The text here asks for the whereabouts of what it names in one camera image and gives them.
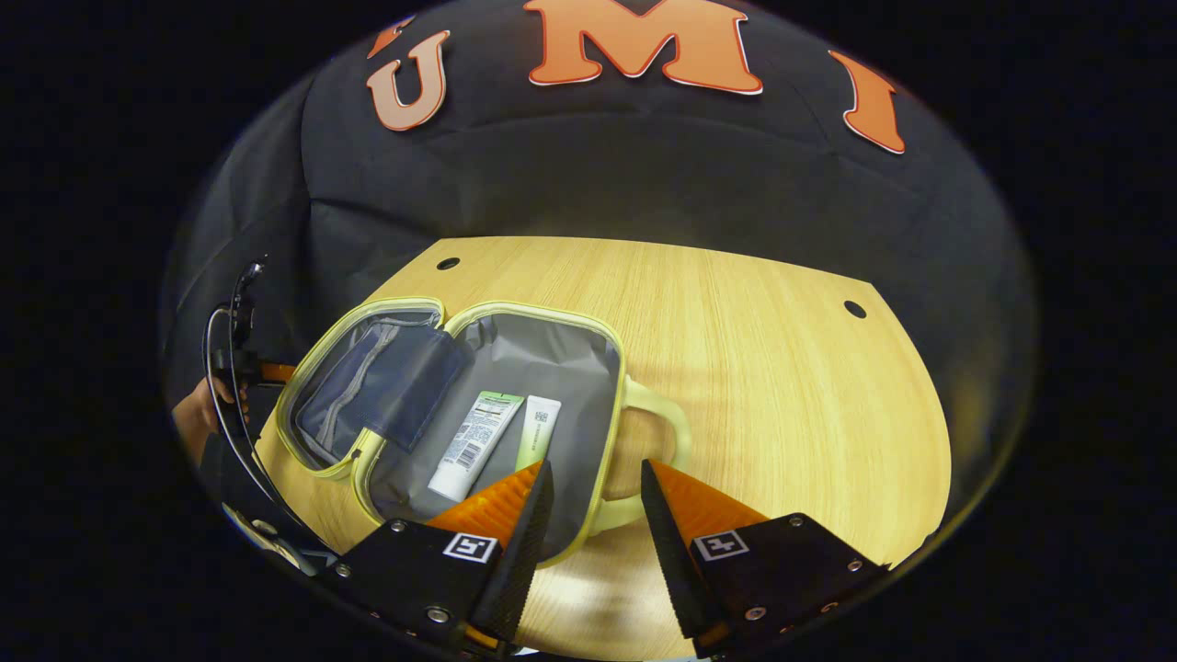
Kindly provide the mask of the small white green tube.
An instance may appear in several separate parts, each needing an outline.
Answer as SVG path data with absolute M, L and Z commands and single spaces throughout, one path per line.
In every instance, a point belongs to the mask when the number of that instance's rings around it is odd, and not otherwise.
M 541 462 L 546 457 L 554 435 L 556 419 L 561 411 L 561 402 L 528 395 L 525 403 L 524 424 L 519 437 L 519 446 L 514 469 L 520 471 Z

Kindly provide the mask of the yellow suitcase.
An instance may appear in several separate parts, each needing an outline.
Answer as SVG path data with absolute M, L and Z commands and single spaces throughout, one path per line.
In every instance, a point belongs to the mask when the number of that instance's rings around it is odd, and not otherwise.
M 543 458 L 554 470 L 554 512 L 541 567 L 643 516 L 639 497 L 604 497 L 623 410 L 669 421 L 671 465 L 689 468 L 689 418 L 629 375 L 612 327 L 516 302 L 446 315 L 439 299 L 394 297 L 350 310 L 282 389 L 275 429 L 308 474 L 350 485 L 366 519 L 425 522 L 459 503 L 430 494 L 428 478 L 483 391 L 521 395 L 524 403 L 467 497 L 516 474 L 528 395 L 561 402 Z

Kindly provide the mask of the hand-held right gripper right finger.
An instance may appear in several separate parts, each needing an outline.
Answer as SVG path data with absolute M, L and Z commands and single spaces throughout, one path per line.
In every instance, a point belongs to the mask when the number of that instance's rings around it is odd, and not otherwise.
M 643 461 L 641 502 L 669 600 L 700 658 L 758 658 L 851 605 L 887 576 L 803 512 L 762 515 Z

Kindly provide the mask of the large white green tube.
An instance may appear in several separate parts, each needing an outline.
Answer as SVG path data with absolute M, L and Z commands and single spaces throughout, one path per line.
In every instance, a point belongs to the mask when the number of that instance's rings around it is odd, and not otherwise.
M 488 455 L 524 403 L 521 395 L 483 391 L 460 423 L 426 489 L 452 502 L 470 495 Z

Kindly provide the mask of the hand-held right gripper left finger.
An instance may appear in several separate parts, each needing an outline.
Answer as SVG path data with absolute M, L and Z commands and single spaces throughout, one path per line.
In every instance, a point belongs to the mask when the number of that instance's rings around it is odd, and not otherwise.
M 554 470 L 534 462 L 434 519 L 380 525 L 337 561 L 337 594 L 433 656 L 508 655 L 552 510 Z

